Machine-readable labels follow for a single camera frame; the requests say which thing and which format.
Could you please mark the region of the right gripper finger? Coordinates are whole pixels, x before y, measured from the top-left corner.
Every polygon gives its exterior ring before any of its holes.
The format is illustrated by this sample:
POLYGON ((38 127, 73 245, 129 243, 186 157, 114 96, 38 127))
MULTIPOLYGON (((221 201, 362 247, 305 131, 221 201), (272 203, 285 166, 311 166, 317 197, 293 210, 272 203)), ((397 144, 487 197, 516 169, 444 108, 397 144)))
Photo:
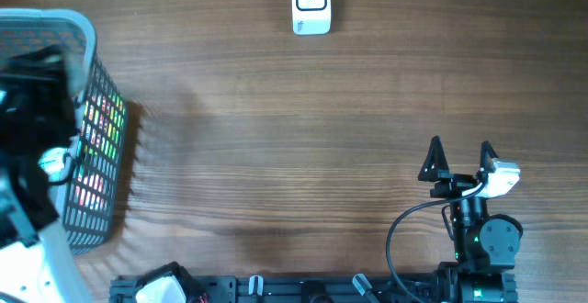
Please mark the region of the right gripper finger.
POLYGON ((494 160, 497 159, 497 153, 493 149, 489 141, 484 141, 481 144, 480 170, 481 174, 494 172, 494 160))
POLYGON ((450 178, 449 166, 439 136, 431 139, 424 164, 418 174, 422 182, 438 182, 450 178))

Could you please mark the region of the colourful gummy candy bag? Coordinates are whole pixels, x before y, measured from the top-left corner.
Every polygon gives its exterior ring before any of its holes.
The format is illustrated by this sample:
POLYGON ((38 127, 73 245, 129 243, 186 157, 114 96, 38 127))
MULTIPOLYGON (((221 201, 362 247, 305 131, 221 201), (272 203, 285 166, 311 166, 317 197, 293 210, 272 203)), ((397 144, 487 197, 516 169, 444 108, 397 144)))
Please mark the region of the colourful gummy candy bag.
POLYGON ((94 90, 85 101, 81 138, 93 150, 112 162, 117 162, 123 147, 123 129, 127 108, 121 96, 94 90))

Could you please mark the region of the orange white snack packet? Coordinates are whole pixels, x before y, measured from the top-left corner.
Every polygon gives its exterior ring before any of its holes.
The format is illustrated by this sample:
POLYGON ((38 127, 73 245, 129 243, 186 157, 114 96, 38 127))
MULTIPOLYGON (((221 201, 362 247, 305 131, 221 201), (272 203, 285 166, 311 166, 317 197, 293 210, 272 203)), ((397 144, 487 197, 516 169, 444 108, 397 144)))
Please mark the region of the orange white snack packet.
POLYGON ((105 180, 99 174, 78 175, 73 201, 79 206, 93 211, 103 211, 106 206, 104 195, 105 180))

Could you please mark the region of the teal tissue packet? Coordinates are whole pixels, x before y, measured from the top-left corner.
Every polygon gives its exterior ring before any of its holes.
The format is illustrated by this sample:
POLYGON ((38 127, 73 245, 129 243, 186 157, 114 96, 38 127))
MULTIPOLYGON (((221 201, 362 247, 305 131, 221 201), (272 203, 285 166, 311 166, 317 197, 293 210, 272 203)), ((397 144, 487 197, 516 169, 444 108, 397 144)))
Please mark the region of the teal tissue packet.
POLYGON ((65 168, 68 150, 62 147, 46 150, 40 157, 39 166, 50 179, 59 178, 65 168))

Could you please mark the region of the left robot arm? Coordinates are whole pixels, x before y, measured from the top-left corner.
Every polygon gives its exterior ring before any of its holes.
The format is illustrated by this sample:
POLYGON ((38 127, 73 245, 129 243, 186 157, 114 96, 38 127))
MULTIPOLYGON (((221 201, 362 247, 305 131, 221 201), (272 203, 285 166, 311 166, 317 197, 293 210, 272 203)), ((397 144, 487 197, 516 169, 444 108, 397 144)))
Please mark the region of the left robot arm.
POLYGON ((78 133, 74 97, 86 75, 76 55, 51 45, 1 62, 1 299, 89 302, 74 261, 43 154, 68 148, 78 133))

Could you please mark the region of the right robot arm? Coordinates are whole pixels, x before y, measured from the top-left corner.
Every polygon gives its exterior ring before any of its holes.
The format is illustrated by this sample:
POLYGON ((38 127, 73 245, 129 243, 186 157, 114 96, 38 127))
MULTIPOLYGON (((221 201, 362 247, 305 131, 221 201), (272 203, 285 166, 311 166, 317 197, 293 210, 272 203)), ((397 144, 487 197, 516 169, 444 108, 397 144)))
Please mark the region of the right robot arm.
POLYGON ((447 203, 443 217, 456 260, 434 271, 428 298, 433 302, 515 303, 519 300, 515 256, 523 227, 516 219, 492 215, 487 202, 506 195, 520 180, 517 163, 498 157, 488 141, 481 145, 480 167, 475 174, 453 174, 439 137, 431 139, 418 179, 432 182, 432 198, 447 203))

